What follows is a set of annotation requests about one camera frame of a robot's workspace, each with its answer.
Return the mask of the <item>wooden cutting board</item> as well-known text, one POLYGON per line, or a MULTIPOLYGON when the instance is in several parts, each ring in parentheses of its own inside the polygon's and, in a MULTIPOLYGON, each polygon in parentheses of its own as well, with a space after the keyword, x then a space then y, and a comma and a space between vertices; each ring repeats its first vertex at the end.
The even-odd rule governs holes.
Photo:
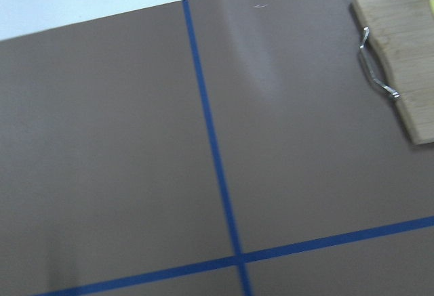
POLYGON ((433 142, 433 15, 429 0, 354 0, 368 77, 394 101, 413 144, 433 142))

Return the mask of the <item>yellow plastic knife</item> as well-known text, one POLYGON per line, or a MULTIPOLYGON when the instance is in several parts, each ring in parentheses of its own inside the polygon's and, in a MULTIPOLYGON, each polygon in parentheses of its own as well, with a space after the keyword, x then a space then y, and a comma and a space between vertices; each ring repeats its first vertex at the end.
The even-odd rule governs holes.
POLYGON ((429 7, 432 15, 434 15, 434 0, 429 0, 429 7))

